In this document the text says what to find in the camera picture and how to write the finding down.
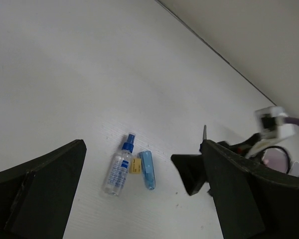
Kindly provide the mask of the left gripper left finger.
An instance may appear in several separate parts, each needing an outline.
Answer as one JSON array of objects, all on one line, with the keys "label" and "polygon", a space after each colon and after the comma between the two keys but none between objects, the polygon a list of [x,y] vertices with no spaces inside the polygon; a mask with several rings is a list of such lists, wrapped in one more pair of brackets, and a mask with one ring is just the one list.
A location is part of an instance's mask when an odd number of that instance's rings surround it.
[{"label": "left gripper left finger", "polygon": [[84,140],[0,172],[0,239],[61,239],[86,156]]}]

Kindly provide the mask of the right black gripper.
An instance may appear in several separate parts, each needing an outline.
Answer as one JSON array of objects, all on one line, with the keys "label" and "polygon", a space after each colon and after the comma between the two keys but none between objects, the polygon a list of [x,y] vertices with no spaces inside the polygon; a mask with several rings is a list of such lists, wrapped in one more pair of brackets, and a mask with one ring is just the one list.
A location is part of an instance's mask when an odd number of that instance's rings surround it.
[{"label": "right black gripper", "polygon": [[[246,158],[247,153],[256,143],[260,142],[260,139],[260,134],[255,133],[249,139],[238,144],[230,145],[226,141],[220,141],[218,144]],[[178,170],[188,195],[197,194],[202,186],[208,182],[201,154],[173,154],[170,159]],[[268,146],[250,156],[249,159],[279,172],[289,172],[292,165],[288,151],[278,145]]]}]

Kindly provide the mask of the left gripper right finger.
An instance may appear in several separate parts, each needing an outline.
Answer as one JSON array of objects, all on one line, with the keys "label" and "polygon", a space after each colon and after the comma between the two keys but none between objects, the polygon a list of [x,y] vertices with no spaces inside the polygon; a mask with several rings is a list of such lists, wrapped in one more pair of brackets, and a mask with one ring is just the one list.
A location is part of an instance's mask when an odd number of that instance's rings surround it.
[{"label": "left gripper right finger", "polygon": [[225,239],[299,239],[299,177],[205,140],[202,156]]}]

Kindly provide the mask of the yellow eraser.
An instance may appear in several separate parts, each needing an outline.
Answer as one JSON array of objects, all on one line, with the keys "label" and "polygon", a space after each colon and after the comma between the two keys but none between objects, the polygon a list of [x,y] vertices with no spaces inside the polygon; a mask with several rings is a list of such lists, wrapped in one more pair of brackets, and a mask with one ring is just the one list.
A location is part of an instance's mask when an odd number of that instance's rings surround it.
[{"label": "yellow eraser", "polygon": [[134,157],[131,160],[129,173],[131,173],[131,174],[141,174],[141,172],[142,172],[142,160],[138,157]]}]

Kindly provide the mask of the blue spray bottle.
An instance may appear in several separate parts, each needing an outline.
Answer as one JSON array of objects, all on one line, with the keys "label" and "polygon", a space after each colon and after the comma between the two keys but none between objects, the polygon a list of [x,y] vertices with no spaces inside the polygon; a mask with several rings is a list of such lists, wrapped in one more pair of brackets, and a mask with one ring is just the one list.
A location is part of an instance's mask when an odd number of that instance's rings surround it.
[{"label": "blue spray bottle", "polygon": [[133,159],[135,137],[134,133],[129,133],[121,149],[114,153],[104,182],[104,192],[109,195],[119,196],[124,188]]}]

